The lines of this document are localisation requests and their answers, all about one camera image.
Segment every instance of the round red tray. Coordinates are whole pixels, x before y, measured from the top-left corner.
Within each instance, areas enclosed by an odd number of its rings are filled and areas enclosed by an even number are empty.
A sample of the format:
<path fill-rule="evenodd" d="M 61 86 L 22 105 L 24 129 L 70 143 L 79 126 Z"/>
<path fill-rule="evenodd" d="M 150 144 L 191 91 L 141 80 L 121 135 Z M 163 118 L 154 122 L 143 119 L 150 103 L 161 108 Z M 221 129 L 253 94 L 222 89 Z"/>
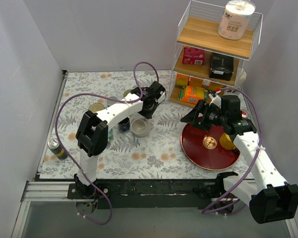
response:
<path fill-rule="evenodd" d="M 223 133 L 223 128 L 218 126 L 212 126 L 210 132 L 207 132 L 186 124 L 181 135 L 184 153 L 194 164 L 206 170 L 223 170 L 232 166 L 239 154 L 220 145 L 219 139 Z M 210 146 L 215 147 L 214 149 L 208 149 L 203 144 L 206 136 L 212 137 L 217 142 L 216 146 L 215 143 Z"/>

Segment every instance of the gray floor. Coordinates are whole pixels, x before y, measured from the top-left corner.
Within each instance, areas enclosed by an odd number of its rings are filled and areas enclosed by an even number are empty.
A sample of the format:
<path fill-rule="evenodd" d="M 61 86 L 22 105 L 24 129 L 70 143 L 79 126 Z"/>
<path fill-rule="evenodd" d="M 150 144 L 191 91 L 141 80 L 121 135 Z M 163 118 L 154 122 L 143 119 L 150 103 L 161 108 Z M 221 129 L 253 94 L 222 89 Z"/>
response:
<path fill-rule="evenodd" d="M 106 218 L 107 210 L 92 216 Z M 32 202 L 24 238 L 284 238 L 285 221 L 259 225 L 248 208 L 237 215 L 201 215 L 192 208 L 115 209 L 112 221 L 99 226 L 76 215 L 73 202 Z"/>

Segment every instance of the black box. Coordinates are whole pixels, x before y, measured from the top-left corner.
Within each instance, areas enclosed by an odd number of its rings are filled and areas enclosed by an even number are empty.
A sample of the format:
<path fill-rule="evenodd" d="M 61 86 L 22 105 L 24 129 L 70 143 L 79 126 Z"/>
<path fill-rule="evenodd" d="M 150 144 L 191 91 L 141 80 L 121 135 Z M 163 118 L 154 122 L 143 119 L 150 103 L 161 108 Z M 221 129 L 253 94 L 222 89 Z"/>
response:
<path fill-rule="evenodd" d="M 210 78 L 230 81 L 234 71 L 234 58 L 212 53 Z"/>

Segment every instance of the white wall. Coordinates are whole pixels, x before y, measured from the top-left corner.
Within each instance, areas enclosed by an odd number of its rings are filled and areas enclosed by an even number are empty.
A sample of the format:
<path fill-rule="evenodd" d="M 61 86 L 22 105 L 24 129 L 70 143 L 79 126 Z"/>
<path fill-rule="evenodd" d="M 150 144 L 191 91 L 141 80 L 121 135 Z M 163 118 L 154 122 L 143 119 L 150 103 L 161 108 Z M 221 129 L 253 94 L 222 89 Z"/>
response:
<path fill-rule="evenodd" d="M 35 175 L 62 72 L 22 0 L 0 0 L 0 238 Z"/>
<path fill-rule="evenodd" d="M 264 146 L 288 182 L 298 184 L 298 0 L 274 2 L 248 67 L 245 90 L 258 107 Z M 298 225 L 298 210 L 295 219 Z"/>
<path fill-rule="evenodd" d="M 254 0 L 268 12 L 274 0 Z M 189 0 L 24 0 L 61 69 L 130 70 L 172 65 L 177 25 Z M 227 0 L 205 0 L 225 5 Z"/>

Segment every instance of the white canister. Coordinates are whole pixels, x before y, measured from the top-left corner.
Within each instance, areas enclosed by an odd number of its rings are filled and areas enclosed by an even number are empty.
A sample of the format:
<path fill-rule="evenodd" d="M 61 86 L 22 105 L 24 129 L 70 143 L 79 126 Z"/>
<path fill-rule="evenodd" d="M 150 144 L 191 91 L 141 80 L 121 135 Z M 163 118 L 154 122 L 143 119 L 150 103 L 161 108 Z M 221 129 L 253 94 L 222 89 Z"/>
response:
<path fill-rule="evenodd" d="M 254 11 L 255 4 L 251 1 L 229 1 L 218 28 L 219 35 L 230 40 L 242 38 Z"/>

